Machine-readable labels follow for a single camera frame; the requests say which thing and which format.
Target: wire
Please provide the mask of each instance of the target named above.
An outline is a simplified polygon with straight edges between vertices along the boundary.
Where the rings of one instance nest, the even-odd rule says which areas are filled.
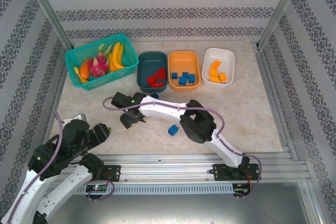
[[[58,151],[61,147],[61,143],[62,143],[62,137],[63,137],[63,130],[62,130],[62,122],[61,122],[61,118],[59,116],[59,114],[57,113],[57,111],[55,111],[55,118],[58,121],[58,126],[59,126],[59,141],[57,143],[56,149],[54,154],[52,155],[51,159],[49,160],[49,162],[46,164],[46,166],[31,180],[31,182],[26,186],[26,188],[23,190],[22,194],[20,195],[20,197],[18,198],[18,200],[15,202],[15,205],[13,207],[12,212],[9,215],[9,218],[7,220],[7,224],[10,224],[15,211],[17,210],[20,202],[22,201],[23,197],[26,195],[26,193],[28,192],[28,190],[31,188],[31,186],[34,184],[34,182],[49,168],[49,166],[53,163],[53,161],[55,160]]]
[[[89,182],[85,183],[84,185],[96,184],[96,183],[101,183],[101,182],[105,182],[106,184],[111,184],[112,187],[113,187],[111,192],[109,194],[105,195],[105,196],[100,197],[99,199],[92,199],[92,198],[90,198],[90,194],[92,192],[94,192],[94,190],[89,191],[89,194],[88,194],[89,201],[95,201],[95,202],[101,201],[101,200],[104,200],[104,199],[110,197],[114,193],[114,190],[115,190],[116,187],[114,186],[114,183],[112,183],[109,180],[92,180],[92,181],[89,181]]]
[[[162,103],[162,102],[144,102],[144,103],[140,103],[140,104],[135,104],[135,105],[132,105],[132,106],[128,106],[128,107],[125,107],[125,108],[110,108],[110,107],[107,107],[105,105],[105,102],[107,100],[110,100],[110,99],[113,99],[113,97],[107,97],[104,101],[103,101],[103,107],[107,110],[113,110],[113,111],[122,111],[122,110],[129,110],[129,109],[134,109],[134,108],[138,108],[140,106],[145,106],[145,105],[161,105],[161,106],[165,106],[165,107],[168,107],[168,108],[172,108],[172,109],[177,109],[177,110],[203,110],[203,111],[208,111],[208,112],[211,112],[211,113],[214,113],[215,115],[217,115],[220,120],[222,121],[222,126],[220,127],[220,129],[218,130],[216,136],[217,138],[219,139],[219,141],[224,145],[225,148],[227,148],[230,152],[232,152],[233,154],[236,154],[238,156],[241,156],[241,157],[252,157],[254,158],[258,164],[259,164],[259,173],[258,173],[258,178],[257,178],[257,181],[256,181],[256,186],[253,188],[253,190],[250,191],[250,193],[248,195],[246,195],[245,197],[247,196],[250,196],[251,193],[257,188],[258,184],[259,184],[259,181],[261,179],[261,161],[258,157],[256,157],[255,155],[249,155],[249,154],[241,154],[241,153],[238,153],[238,152],[235,152],[233,149],[231,149],[229,146],[227,146],[227,144],[225,144],[225,142],[222,140],[220,134],[222,132],[222,130],[224,129],[224,126],[225,126],[225,120],[224,118],[221,116],[221,114],[219,114],[217,111],[214,111],[212,109],[208,109],[208,108],[202,108],[202,107],[178,107],[178,106],[174,106],[174,105],[170,105],[170,104],[165,104],[165,103]]]

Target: metal floor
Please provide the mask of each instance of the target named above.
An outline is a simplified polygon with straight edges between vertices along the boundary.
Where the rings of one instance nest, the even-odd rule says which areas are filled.
[[[296,183],[259,184],[257,189],[245,201],[222,194],[112,195],[89,202],[74,195],[49,224],[309,223]]]

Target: orange block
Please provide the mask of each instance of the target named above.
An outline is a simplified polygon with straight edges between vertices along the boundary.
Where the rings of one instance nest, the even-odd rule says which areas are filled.
[[[219,67],[220,64],[221,64],[221,62],[219,60],[215,60],[215,62],[212,63],[211,67],[216,69],[216,68]]]
[[[219,81],[220,82],[224,82],[224,81],[226,81],[226,74],[225,73],[219,73],[218,74],[218,77],[219,77]]]
[[[210,68],[209,76],[215,76],[215,77],[217,77],[217,75],[218,75],[217,69]]]
[[[210,81],[212,82],[219,82],[219,79],[217,76],[211,76]]]

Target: plastic tray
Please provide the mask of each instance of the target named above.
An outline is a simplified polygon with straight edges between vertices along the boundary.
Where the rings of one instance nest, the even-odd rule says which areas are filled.
[[[158,80],[163,82],[163,86],[159,88],[151,88],[147,83],[147,78],[153,76],[159,68],[166,69],[167,75],[167,55],[163,52],[144,52],[139,55],[139,65],[137,72],[137,84],[142,92],[145,93],[158,93],[162,92],[167,87],[167,78],[165,80]]]
[[[119,71],[109,73],[105,76],[96,78],[92,81],[89,81],[87,83],[81,83],[79,80],[79,77],[76,75],[74,71],[74,67],[80,67],[83,61],[85,61],[87,58],[95,57],[97,56],[97,50],[98,47],[105,43],[104,48],[102,51],[106,50],[107,47],[112,44],[112,49],[114,47],[114,44],[116,44],[118,41],[120,41],[124,45],[124,50],[122,54],[122,61],[121,64],[123,66],[127,66]],[[125,34],[116,34],[113,36],[110,36],[105,39],[97,40],[93,43],[87,44],[85,46],[81,46],[78,48],[75,48],[73,50],[67,51],[65,54],[65,62],[68,68],[68,72],[70,75],[70,78],[74,84],[75,87],[84,88],[86,90],[91,90],[96,87],[99,87],[101,85],[104,85],[108,82],[118,80],[124,76],[128,76],[129,74],[134,73],[135,67],[138,65],[139,60],[137,57],[137,54],[135,53],[130,41],[127,39]]]
[[[217,68],[218,72],[224,72],[227,79],[223,83],[217,83],[210,81],[209,71],[211,65],[219,60],[221,63]],[[205,86],[212,88],[225,88],[233,82],[235,73],[235,55],[230,50],[221,48],[209,48],[205,52],[203,70],[202,70],[202,82]]]
[[[174,51],[168,55],[169,83],[174,91],[193,91],[201,81],[200,67],[198,66],[197,54],[192,51]],[[187,82],[185,86],[178,84],[178,78],[182,72],[195,74],[195,83]],[[177,73],[177,80],[172,79],[172,73]]]

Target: white bowl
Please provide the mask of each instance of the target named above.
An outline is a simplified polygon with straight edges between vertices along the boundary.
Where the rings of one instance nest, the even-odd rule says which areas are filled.
[[[210,81],[209,71],[211,65],[219,60],[221,63],[217,68],[218,73],[224,72],[226,75],[225,82],[212,82]],[[202,70],[202,82],[204,85],[213,87],[213,88],[225,88],[233,82],[233,76],[235,72],[235,55],[230,50],[222,48],[209,48],[205,52],[203,70]]]

